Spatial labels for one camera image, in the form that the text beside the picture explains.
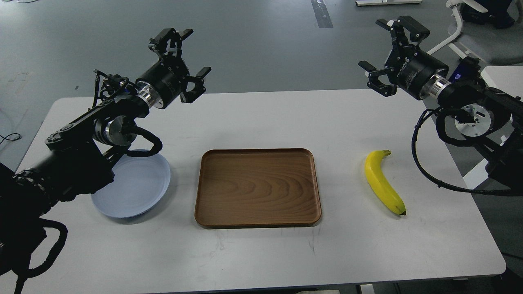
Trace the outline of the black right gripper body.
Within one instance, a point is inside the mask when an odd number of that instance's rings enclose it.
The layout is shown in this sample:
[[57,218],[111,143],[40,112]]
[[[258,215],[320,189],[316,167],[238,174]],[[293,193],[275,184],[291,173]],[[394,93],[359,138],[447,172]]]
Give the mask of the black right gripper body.
[[428,96],[428,84],[434,75],[446,77],[449,71],[445,63],[414,48],[398,50],[397,62],[396,85],[417,100]]

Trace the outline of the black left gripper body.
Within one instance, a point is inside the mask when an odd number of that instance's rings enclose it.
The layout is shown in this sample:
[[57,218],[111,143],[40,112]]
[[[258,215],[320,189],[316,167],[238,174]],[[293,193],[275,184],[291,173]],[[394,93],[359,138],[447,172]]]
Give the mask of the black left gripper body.
[[188,86],[189,70],[180,58],[166,57],[152,65],[136,79],[138,89],[150,87],[154,92],[155,108],[164,109]]

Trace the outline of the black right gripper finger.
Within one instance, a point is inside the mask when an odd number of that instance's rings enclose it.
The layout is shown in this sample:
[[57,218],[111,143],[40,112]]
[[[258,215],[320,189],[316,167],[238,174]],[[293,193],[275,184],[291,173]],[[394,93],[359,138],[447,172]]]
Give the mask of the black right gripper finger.
[[421,51],[420,44],[430,35],[430,30],[411,16],[401,16],[397,19],[377,19],[375,23],[390,32],[391,56],[394,61],[413,57]]
[[365,70],[365,72],[368,74],[367,86],[370,89],[373,89],[374,91],[378,92],[379,94],[383,95],[384,97],[396,95],[397,85],[396,84],[386,85],[383,82],[381,82],[381,80],[379,78],[382,75],[392,74],[394,72],[394,67],[387,67],[385,69],[377,69],[376,67],[374,67],[367,61],[359,61],[358,66],[363,68]]

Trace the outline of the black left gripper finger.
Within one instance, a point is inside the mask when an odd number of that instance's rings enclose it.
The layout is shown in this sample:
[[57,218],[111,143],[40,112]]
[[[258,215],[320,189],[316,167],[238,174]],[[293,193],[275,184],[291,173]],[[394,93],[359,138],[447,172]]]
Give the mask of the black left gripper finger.
[[158,56],[158,61],[151,67],[174,66],[186,67],[182,58],[182,44],[194,33],[193,29],[177,31],[175,28],[163,29],[156,37],[149,40],[149,49]]
[[182,103],[193,103],[207,91],[204,86],[204,78],[211,71],[211,67],[203,67],[196,76],[186,75],[182,77],[180,94]]

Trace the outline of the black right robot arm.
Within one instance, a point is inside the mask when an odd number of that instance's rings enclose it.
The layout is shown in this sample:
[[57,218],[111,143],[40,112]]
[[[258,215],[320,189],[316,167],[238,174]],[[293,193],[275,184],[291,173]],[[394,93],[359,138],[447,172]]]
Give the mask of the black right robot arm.
[[[417,100],[433,98],[438,104],[422,113],[411,139],[413,160],[422,175],[437,186],[456,192],[521,197],[521,97],[487,86],[474,58],[464,58],[447,78],[448,65],[420,48],[430,32],[413,17],[378,19],[376,24],[390,33],[392,49],[384,69],[367,61],[358,63],[368,74],[367,86],[385,97],[402,89]],[[436,117],[438,137],[449,145],[476,149],[487,160],[487,177],[506,189],[467,189],[430,175],[420,164],[416,142],[421,126],[432,115]]]

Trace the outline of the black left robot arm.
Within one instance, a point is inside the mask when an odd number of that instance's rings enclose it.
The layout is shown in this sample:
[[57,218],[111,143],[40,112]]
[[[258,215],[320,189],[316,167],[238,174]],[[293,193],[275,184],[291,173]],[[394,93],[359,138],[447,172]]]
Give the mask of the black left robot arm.
[[43,215],[112,183],[112,169],[123,156],[148,158],[161,151],[162,141],[139,127],[137,118],[176,98],[192,103],[205,93],[211,67],[192,76],[182,58],[183,41],[193,33],[166,28],[150,39],[159,59],[135,82],[95,70],[92,107],[47,137],[49,155],[18,173],[1,165],[1,274],[17,276],[15,294],[54,264],[67,240],[67,227]]

